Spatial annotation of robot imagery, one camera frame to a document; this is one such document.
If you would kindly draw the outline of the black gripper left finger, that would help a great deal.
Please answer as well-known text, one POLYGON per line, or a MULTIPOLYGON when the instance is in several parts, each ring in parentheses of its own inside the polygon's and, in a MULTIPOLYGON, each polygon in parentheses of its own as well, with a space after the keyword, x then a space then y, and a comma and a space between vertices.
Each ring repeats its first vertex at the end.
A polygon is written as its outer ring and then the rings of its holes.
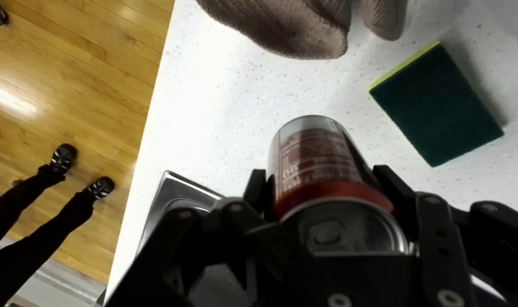
POLYGON ((222 200, 210 213, 168 212, 118 281, 105 307, 301 307, 285 268, 287 235, 263 220, 272 183, 251 172, 241 198, 222 200))

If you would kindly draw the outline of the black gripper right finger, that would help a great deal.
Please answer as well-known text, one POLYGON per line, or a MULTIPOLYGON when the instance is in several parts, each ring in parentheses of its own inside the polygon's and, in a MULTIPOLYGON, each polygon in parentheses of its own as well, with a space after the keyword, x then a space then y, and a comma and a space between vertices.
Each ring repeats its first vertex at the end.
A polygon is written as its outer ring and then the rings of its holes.
POLYGON ((518 212, 476 201, 463 212, 412 189, 391 167, 376 177, 396 201, 410 254, 314 261, 311 300, 321 307, 518 307, 518 212))

